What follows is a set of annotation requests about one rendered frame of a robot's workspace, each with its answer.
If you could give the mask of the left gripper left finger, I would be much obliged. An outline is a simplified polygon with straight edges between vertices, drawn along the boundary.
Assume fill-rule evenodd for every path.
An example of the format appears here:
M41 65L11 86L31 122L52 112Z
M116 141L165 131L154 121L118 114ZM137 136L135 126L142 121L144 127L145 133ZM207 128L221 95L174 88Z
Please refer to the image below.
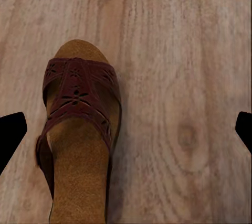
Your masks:
M0 174L27 133L23 112L0 118Z

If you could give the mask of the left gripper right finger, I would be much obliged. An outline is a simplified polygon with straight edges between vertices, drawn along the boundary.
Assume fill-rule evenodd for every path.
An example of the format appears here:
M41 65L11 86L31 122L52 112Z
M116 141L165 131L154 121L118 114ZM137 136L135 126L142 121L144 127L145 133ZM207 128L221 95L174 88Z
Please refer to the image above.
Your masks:
M252 154L252 114L243 111L240 112L235 130Z

